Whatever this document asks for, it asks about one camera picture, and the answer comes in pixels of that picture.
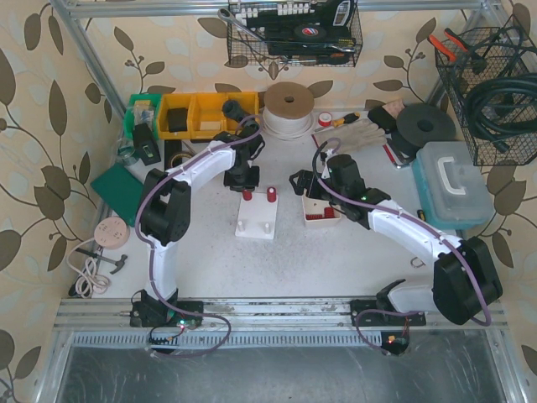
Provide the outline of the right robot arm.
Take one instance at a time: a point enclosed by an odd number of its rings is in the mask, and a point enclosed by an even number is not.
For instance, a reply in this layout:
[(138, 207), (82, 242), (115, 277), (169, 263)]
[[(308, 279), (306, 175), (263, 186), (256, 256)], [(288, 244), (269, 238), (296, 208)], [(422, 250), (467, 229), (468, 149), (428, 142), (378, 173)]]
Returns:
[(480, 238), (444, 233), (405, 211), (384, 191), (366, 186), (348, 154), (327, 158), (322, 171), (299, 170), (289, 182), (296, 195), (328, 202), (350, 221), (392, 239), (431, 269), (430, 279), (397, 279), (385, 286), (377, 294), (380, 311), (435, 311), (456, 325), (483, 313), (483, 324), (491, 322), (488, 307), (503, 295), (503, 286)]

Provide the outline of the brown tape roll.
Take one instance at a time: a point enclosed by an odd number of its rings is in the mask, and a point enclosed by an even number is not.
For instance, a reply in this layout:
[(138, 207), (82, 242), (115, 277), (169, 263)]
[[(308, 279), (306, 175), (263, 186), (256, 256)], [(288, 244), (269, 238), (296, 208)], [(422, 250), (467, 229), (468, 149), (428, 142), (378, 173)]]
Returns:
[(175, 168), (176, 166), (181, 165), (184, 160), (189, 160), (193, 155), (186, 152), (176, 152), (171, 155), (168, 161), (169, 168)]

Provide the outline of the white peg base plate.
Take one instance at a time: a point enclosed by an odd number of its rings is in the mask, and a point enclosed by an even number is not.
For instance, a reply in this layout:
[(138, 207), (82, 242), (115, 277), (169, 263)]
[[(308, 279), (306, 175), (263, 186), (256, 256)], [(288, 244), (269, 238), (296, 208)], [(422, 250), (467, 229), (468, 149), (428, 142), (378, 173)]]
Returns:
[(255, 238), (272, 240), (278, 209), (277, 201), (270, 203), (266, 191), (253, 192), (250, 201), (240, 201), (235, 236), (239, 238)]

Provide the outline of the large red spring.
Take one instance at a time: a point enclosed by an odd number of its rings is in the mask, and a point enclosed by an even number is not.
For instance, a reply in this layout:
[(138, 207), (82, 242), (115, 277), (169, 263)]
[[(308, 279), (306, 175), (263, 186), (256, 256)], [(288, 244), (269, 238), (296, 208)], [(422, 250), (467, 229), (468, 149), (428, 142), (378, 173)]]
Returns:
[(277, 201), (277, 191), (276, 191), (276, 188), (273, 187), (273, 186), (270, 186), (268, 189), (267, 189), (267, 192), (266, 192), (266, 195), (267, 195), (267, 200), (268, 202), (270, 203), (274, 203)]
[(242, 191), (242, 199), (244, 201), (250, 201), (253, 198), (253, 194), (251, 191), (243, 190)]

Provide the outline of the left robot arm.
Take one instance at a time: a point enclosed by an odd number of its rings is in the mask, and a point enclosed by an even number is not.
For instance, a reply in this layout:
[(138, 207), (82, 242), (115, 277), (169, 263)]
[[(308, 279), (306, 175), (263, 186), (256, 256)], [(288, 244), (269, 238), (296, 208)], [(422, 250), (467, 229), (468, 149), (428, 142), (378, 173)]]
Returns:
[(199, 317), (178, 307), (175, 257), (191, 217), (192, 195), (223, 174), (225, 187), (253, 192), (260, 170), (252, 165), (264, 147), (259, 124), (241, 123), (235, 133), (221, 132), (204, 150), (174, 168), (152, 169), (145, 177), (135, 231), (149, 252), (149, 278), (133, 303), (133, 327), (169, 326), (183, 317)]

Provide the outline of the white spring tray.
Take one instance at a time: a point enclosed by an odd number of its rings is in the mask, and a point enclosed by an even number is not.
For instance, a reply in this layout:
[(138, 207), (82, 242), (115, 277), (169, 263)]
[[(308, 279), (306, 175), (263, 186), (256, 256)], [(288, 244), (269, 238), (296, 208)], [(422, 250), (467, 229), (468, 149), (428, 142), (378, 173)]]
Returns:
[(327, 201), (301, 197), (305, 227), (308, 229), (329, 228), (341, 221), (342, 215)]

